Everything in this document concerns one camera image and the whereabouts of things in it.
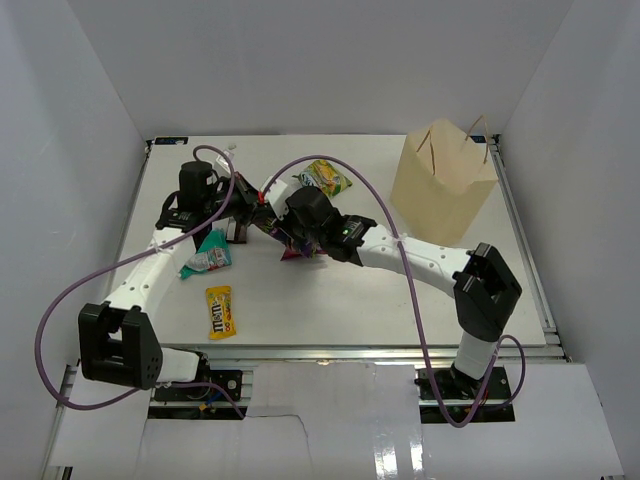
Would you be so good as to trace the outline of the dark blue snack bag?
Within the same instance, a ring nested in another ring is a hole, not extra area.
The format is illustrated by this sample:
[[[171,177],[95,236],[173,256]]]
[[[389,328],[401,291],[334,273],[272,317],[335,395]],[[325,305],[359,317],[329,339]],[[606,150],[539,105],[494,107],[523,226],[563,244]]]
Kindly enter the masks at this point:
[[[258,205],[254,209],[251,224],[284,245],[286,252],[299,254],[295,241],[281,227],[280,220],[270,206]]]

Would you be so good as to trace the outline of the purple Fox's cherry candy bag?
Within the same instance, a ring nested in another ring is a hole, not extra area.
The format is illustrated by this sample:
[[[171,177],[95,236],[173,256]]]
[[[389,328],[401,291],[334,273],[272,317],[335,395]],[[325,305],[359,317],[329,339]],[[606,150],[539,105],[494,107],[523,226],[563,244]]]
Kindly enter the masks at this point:
[[[280,240],[280,243],[284,246],[284,252],[280,258],[281,261],[296,258],[310,259],[326,253],[317,242],[308,239],[296,240],[290,237],[284,237]]]

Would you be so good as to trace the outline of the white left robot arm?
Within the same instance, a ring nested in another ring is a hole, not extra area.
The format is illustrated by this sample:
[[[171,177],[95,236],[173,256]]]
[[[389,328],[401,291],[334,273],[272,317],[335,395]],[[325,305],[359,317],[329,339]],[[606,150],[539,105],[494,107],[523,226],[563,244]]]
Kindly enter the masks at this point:
[[[188,398],[211,387],[200,354],[164,348],[153,327],[171,284],[218,220],[246,220],[258,192],[234,172],[224,156],[181,166],[179,189],[162,208],[144,258],[101,304],[78,316],[81,369],[88,380],[148,390],[175,383]]]

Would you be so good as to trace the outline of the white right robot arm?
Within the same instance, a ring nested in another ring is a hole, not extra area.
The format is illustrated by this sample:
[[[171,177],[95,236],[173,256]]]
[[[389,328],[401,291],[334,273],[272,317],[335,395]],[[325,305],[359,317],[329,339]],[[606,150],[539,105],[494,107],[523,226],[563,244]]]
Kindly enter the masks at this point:
[[[372,219],[341,214],[313,186],[294,189],[276,181],[258,198],[293,248],[317,247],[339,262],[410,274],[451,297],[463,334],[449,372],[437,375],[437,382],[466,399],[486,389],[486,370],[522,294],[494,246],[465,250],[412,237],[397,240]]]

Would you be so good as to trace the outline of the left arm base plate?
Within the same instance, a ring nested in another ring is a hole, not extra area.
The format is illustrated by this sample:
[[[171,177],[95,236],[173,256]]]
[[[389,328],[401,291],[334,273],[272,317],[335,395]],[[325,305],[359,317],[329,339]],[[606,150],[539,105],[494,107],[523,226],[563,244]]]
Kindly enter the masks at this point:
[[[210,370],[194,386],[160,387],[153,391],[150,419],[240,420],[246,408],[241,406],[243,373],[241,370]]]

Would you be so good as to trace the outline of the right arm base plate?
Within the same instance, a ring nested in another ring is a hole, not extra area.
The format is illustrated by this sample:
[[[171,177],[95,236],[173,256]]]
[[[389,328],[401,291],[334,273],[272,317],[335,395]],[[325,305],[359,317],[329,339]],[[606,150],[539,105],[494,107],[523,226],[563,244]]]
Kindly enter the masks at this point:
[[[449,415],[461,422],[471,411],[477,392],[471,387],[457,386],[449,368],[436,368],[435,378]],[[418,388],[420,419],[423,425],[446,424],[428,379],[427,369],[416,371],[414,383]],[[512,423],[516,420],[514,407],[505,405],[512,389],[504,367],[494,367],[472,423]]]

